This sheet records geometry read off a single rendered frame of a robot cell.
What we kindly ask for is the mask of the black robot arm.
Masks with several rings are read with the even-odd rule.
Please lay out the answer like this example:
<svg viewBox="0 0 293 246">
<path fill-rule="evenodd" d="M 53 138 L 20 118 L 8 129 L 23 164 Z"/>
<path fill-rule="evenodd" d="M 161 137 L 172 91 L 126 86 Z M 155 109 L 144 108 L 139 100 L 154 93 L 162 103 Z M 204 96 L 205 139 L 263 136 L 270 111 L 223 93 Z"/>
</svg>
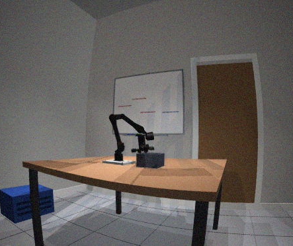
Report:
<svg viewBox="0 0 293 246">
<path fill-rule="evenodd" d="M 124 114 L 111 114 L 109 116 L 109 119 L 111 121 L 111 124 L 113 126 L 113 129 L 114 129 L 114 133 L 115 133 L 115 136 L 116 136 L 116 141 L 117 141 L 117 147 L 118 149 L 115 151 L 115 154 L 114 154 L 114 161 L 123 161 L 123 151 L 124 151 L 124 143 L 122 143 L 120 141 L 120 136 L 119 136 L 119 133 L 118 133 L 118 128 L 116 126 L 116 120 L 119 120 L 119 119 L 123 119 L 124 121 L 126 121 L 127 123 L 129 123 L 129 125 L 133 126 L 134 129 L 138 132 L 138 133 L 143 133 L 145 135 L 142 135 L 142 134 L 136 134 L 136 136 L 138 137 L 138 141 L 139 142 L 143 142 L 145 141 L 145 136 L 146 136 L 146 140 L 154 140 L 154 135 L 153 135 L 153 132 L 146 132 L 144 130 L 144 127 L 143 126 L 140 126 L 139 124 L 133 122 L 131 119 L 129 119 L 127 116 L 125 116 Z M 139 146 L 139 149 L 141 151 L 147 151 L 147 149 L 149 149 L 149 144 L 144 144 Z"/>
</svg>

